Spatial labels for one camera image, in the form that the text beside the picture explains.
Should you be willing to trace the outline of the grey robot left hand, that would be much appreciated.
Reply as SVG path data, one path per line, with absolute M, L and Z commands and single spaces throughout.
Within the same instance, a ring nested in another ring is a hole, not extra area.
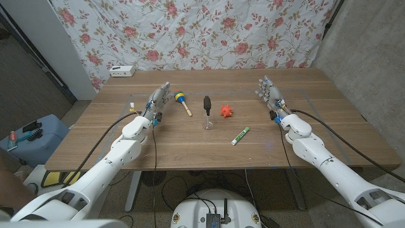
M 173 94 L 170 90 L 170 83 L 165 82 L 159 88 L 157 88 L 149 97 L 145 109 L 140 114 L 142 117 L 147 118 L 153 125 L 157 125 L 162 119 L 162 110 L 171 100 Z

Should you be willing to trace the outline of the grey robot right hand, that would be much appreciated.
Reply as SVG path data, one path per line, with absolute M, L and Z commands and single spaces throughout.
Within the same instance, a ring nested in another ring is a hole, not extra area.
M 281 122 L 283 118 L 292 112 L 287 107 L 279 89 L 273 84 L 269 76 L 265 75 L 264 79 L 259 79 L 259 89 L 255 91 L 267 105 L 270 110 L 270 118 L 276 122 Z

